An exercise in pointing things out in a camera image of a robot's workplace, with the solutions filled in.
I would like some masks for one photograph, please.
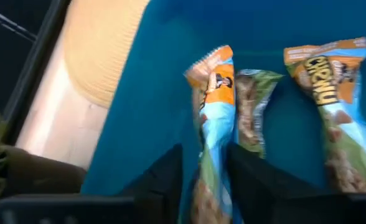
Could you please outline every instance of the plastic wrapper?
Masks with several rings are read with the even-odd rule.
[[[265,157],[262,135],[263,111],[282,75],[275,72],[244,69],[236,76],[238,143]]]
[[[225,168],[226,145],[235,123],[233,51],[219,47],[186,73],[193,89],[194,113],[203,151],[190,208],[191,223],[230,223],[233,215]]]
[[[284,50],[284,62],[314,99],[326,134],[326,170],[333,187],[366,192],[366,122],[360,114],[360,64],[366,38]]]

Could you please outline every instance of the black frame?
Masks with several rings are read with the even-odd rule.
[[[6,144],[14,145],[28,115],[44,71],[62,30],[71,0],[53,0],[44,18],[17,84],[4,109],[8,129],[4,136]]]
[[[177,222],[183,150],[175,145],[118,195],[18,195],[0,200],[0,223]]]

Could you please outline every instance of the quaker logo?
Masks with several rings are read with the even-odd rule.
[[[333,60],[331,63],[334,66],[338,84],[355,81],[359,68],[350,67],[346,63],[342,63],[338,60]]]
[[[229,88],[233,87],[233,81],[230,77],[222,78],[220,74],[216,74],[216,87],[215,89],[220,88],[222,85],[225,85]]]
[[[334,72],[326,56],[307,59],[304,66],[311,77],[312,94],[318,106],[337,103]]]

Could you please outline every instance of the granola bar wrapper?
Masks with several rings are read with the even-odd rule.
[[[326,170],[333,187],[366,192],[366,122],[360,114],[360,64],[366,38],[284,50],[291,76],[316,103],[326,130]]]
[[[271,71],[244,69],[236,75],[236,142],[265,158],[262,135],[263,111],[282,75]]]
[[[242,223],[233,214],[225,168],[226,145],[235,122],[233,51],[222,46],[193,65],[186,77],[193,87],[193,107],[203,151],[190,206],[191,223]]]

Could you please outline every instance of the teal surface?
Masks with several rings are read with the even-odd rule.
[[[325,186],[321,125],[314,103],[288,77],[284,47],[366,36],[366,1],[152,0],[116,91],[82,187],[114,195],[175,143],[184,147],[184,187],[196,168],[187,67],[219,45],[236,70],[286,74],[265,111],[267,160]],[[366,61],[361,107],[366,119]]]

